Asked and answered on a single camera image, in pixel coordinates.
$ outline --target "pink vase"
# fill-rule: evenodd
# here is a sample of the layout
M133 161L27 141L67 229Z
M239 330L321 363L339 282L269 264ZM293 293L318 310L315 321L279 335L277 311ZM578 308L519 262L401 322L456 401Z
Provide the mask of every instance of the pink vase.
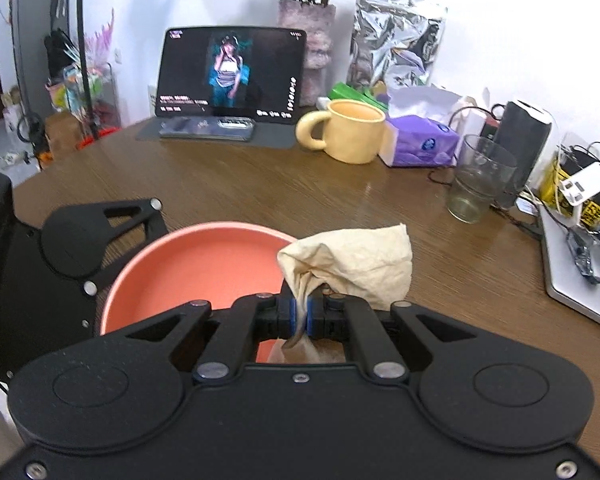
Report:
M327 95L326 68L331 62L333 41L329 31L336 17L333 5L307 5L293 0L280 1L278 26L298 28L307 33L301 106L315 105L318 97Z

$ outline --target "pink bowl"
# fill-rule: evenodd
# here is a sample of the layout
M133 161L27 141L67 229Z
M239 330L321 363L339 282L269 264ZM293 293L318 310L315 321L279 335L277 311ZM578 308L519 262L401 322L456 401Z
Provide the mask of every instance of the pink bowl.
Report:
M277 254L296 239L240 222L199 224L142 250L114 283L102 317L106 334L192 300L229 308L241 296L279 292ZM272 343L261 345L266 360Z

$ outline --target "silver foil bag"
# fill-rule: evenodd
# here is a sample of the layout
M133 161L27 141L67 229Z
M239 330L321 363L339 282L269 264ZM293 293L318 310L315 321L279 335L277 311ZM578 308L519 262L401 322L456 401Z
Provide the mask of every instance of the silver foil bag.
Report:
M357 90L428 84L447 13L425 0L357 0L347 83Z

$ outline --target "logo on tissue pack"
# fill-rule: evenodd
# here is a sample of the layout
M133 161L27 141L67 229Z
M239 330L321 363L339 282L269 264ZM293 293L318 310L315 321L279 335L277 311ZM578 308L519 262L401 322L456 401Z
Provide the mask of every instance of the logo on tissue pack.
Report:
M430 150L433 150L436 147L436 139L427 139L424 141L423 145L422 145L422 149L425 152L429 152Z

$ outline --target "purple tissue pack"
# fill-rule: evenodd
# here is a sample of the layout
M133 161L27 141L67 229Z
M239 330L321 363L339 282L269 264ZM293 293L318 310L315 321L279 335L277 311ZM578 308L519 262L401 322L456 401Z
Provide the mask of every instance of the purple tissue pack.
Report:
M432 119L387 119L380 158L390 168L452 166L460 135Z

